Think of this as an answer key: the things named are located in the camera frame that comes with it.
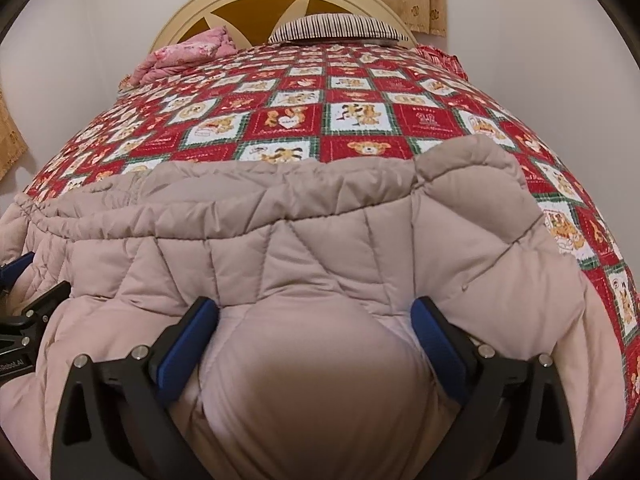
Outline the beige puffer jacket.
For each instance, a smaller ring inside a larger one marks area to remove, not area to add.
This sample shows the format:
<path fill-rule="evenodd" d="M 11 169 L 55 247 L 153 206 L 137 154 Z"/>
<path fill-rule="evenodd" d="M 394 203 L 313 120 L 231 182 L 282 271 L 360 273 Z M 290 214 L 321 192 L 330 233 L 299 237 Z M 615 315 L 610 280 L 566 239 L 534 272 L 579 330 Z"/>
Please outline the beige puffer jacket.
<path fill-rule="evenodd" d="M 220 324 L 171 414 L 219 478 L 413 477 L 458 410 L 410 326 L 422 296 L 502 356 L 552 356 L 579 478 L 623 431 L 605 306 L 516 158 L 484 136 L 411 160 L 164 162 L 43 203 L 19 195 L 1 258 L 26 252 L 4 313 L 72 286 L 35 370 L 1 389 L 2 429 L 39 478 L 73 359 L 152 344 L 201 296 Z"/>

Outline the pink floral blanket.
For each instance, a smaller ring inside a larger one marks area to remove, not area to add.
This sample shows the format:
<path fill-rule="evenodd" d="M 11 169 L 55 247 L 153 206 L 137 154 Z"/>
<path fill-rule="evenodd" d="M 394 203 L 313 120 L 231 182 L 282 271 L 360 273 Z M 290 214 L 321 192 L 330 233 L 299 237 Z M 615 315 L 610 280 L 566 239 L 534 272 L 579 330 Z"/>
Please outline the pink floral blanket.
<path fill-rule="evenodd" d="M 178 44 L 168 44 L 152 51 L 130 75 L 122 78 L 120 92 L 174 76 L 188 68 L 238 52 L 224 26 L 200 32 Z"/>

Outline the red teddy bear quilt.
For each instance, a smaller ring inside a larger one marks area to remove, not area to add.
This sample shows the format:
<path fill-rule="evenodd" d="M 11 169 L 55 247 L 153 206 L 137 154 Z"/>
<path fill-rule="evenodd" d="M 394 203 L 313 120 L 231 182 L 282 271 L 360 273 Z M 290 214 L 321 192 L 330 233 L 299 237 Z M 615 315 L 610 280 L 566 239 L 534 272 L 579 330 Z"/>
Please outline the red teddy bear quilt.
<path fill-rule="evenodd" d="M 266 44 L 120 92 L 27 187 L 35 200 L 161 162 L 410 158 L 482 134 L 511 153 L 561 252 L 597 289 L 622 349 L 626 400 L 639 404 L 638 292 L 586 189 L 521 119 L 416 49 Z"/>

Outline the cream arched wooden headboard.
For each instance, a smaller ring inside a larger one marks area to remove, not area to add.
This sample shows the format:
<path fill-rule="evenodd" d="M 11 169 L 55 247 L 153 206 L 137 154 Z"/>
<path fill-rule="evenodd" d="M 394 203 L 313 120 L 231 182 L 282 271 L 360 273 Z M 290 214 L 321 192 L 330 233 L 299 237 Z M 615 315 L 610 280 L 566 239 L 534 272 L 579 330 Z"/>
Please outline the cream arched wooden headboard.
<path fill-rule="evenodd" d="M 319 13 L 369 15 L 404 34 L 404 47 L 418 44 L 409 27 L 382 0 L 190 0 L 158 33 L 151 49 L 178 44 L 218 26 L 228 30 L 238 48 L 246 49 L 265 44 L 285 23 Z"/>

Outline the red patterned pillow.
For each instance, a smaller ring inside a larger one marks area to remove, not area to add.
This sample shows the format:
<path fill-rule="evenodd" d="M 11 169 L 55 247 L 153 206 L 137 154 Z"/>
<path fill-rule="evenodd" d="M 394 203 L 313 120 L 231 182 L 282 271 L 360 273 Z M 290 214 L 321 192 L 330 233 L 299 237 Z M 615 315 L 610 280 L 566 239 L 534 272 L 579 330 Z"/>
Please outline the red patterned pillow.
<path fill-rule="evenodd" d="M 446 72 L 465 81 L 469 80 L 468 74 L 455 55 L 448 54 L 439 48 L 428 46 L 427 44 L 419 44 L 416 47 L 416 54 L 424 58 L 427 63 L 437 66 L 441 70 L 446 70 Z"/>

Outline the striped pillow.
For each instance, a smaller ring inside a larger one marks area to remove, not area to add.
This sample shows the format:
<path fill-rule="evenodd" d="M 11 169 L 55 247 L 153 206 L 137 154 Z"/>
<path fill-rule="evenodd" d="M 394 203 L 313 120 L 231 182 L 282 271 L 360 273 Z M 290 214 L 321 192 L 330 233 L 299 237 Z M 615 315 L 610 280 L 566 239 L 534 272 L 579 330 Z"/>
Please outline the striped pillow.
<path fill-rule="evenodd" d="M 389 24 L 370 16 L 349 13 L 321 13 L 303 16 L 276 28 L 270 44 L 308 40 L 387 40 L 409 38 Z"/>

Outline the beige curtain on side wall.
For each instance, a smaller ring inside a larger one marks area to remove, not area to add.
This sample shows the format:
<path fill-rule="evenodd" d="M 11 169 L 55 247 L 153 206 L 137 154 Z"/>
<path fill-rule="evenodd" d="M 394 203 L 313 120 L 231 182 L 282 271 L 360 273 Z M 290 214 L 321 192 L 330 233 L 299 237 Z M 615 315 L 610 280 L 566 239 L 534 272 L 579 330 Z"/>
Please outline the beige curtain on side wall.
<path fill-rule="evenodd" d="M 27 144 L 6 106 L 3 93 L 0 92 L 0 180 L 27 151 Z"/>

